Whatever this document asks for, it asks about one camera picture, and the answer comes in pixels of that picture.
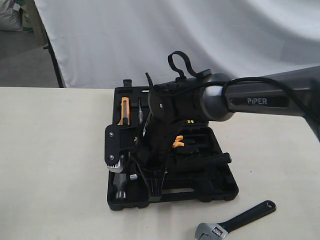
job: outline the plastic tool case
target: plastic tool case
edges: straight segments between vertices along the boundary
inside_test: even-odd
[[[148,117],[148,86],[132,87],[131,80],[123,80],[123,87],[114,91],[112,124],[117,125],[121,119],[122,97],[129,98],[130,125],[123,128],[139,126],[138,110],[140,105],[144,118]],[[137,180],[126,183],[126,199],[116,199],[117,187],[114,185],[115,173],[109,171],[107,203],[111,210],[119,211],[125,208],[145,208],[150,203],[171,202],[182,200],[233,200],[238,192],[238,186],[228,166],[231,163],[229,153],[223,153],[208,122],[187,120],[180,135],[186,140],[184,146],[172,148],[168,155],[166,174],[164,176],[161,198],[154,201],[149,198],[148,188],[138,167],[128,160],[126,172],[137,174]],[[132,136],[121,136],[134,141]]]

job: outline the wrench handle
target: wrench handle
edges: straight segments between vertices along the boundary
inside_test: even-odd
[[[230,233],[233,230],[241,228],[249,223],[254,222],[255,220],[273,213],[276,209],[276,204],[273,201],[267,200],[230,219],[229,221],[218,224],[223,227],[228,233]]]

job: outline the white table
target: white table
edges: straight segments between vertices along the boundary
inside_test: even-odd
[[[229,240],[320,236],[320,148],[302,118],[236,114],[212,123],[239,195],[111,211],[104,130],[113,90],[0,88],[1,240],[193,240],[264,201],[277,211]]]

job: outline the white cloth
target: white cloth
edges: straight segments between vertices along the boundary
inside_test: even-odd
[[[195,71],[263,76],[320,63],[318,0],[35,0],[67,87],[147,85]]]

